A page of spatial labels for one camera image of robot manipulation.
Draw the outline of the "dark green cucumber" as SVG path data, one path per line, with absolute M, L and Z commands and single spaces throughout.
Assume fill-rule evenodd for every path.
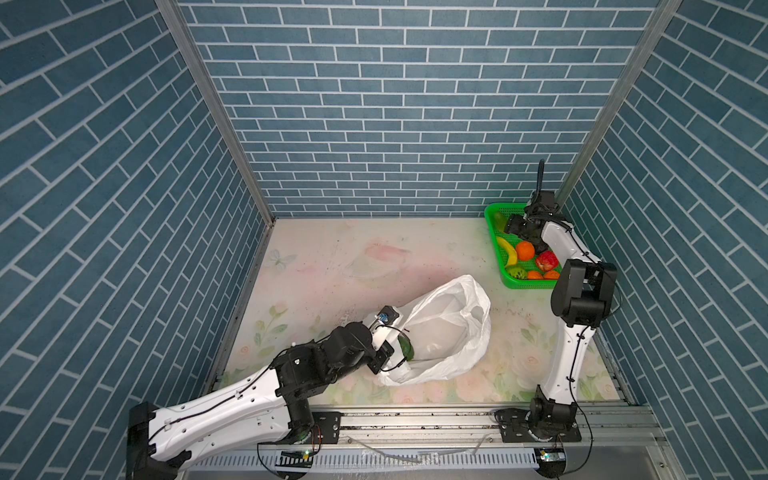
M 412 343 L 404 336 L 398 337 L 398 343 L 406 362 L 414 359 L 414 349 Z

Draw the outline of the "green plastic basket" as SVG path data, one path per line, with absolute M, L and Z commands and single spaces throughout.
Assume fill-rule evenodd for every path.
M 502 284 L 514 290 L 553 289 L 561 262 L 543 239 L 543 230 L 550 222 L 569 227 L 556 208 L 495 203 L 484 215 Z

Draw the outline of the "green custard apple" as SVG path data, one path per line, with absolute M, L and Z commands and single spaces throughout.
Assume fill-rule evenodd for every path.
M 528 271 L 519 265 L 514 266 L 508 266 L 506 268 L 507 274 L 515 279 L 515 280 L 527 280 L 528 279 Z

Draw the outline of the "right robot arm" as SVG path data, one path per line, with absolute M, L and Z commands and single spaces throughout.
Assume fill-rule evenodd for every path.
M 611 314 L 617 270 L 588 249 L 552 191 L 535 190 L 505 231 L 535 247 L 545 246 L 561 267 L 550 297 L 552 313 L 560 320 L 555 355 L 531 401 L 529 423 L 570 426 L 578 412 L 577 385 L 588 345 Z

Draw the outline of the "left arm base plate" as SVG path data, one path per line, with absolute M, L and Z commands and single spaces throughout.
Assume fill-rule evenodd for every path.
M 310 426 L 292 430 L 284 439 L 288 444 L 314 445 L 337 444 L 341 431 L 343 414 L 339 411 L 312 413 Z

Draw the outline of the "white plastic bag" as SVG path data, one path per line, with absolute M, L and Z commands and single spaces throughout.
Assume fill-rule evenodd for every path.
M 395 349 L 377 374 L 385 386 L 451 380 L 471 370 L 487 351 L 491 302 L 470 275 L 452 279 L 396 309 L 401 316 L 393 326 L 372 330 L 376 348 L 387 340 Z M 412 361 L 405 361 L 399 336 L 412 343 Z

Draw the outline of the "green yellow mango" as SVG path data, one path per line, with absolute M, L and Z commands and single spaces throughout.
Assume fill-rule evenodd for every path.
M 492 225 L 498 232 L 505 233 L 509 216 L 503 212 L 496 211 L 492 215 Z

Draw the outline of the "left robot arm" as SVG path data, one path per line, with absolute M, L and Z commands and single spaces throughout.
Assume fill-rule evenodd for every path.
M 189 466 L 236 447 L 298 443 L 316 432 L 310 398 L 361 367 L 379 373 L 401 351 L 361 322 L 280 351 L 245 379 L 185 403 L 131 408 L 125 475 L 174 479 Z

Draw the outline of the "red apple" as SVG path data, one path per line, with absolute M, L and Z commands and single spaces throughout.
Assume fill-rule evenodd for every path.
M 540 271 L 547 273 L 558 267 L 559 260 L 552 251 L 547 250 L 535 258 L 535 264 Z

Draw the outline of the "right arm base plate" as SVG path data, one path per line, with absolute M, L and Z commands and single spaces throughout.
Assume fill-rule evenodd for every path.
M 582 441 L 576 423 L 565 424 L 547 419 L 532 420 L 529 410 L 506 408 L 493 413 L 502 442 L 520 443 L 578 443 Z

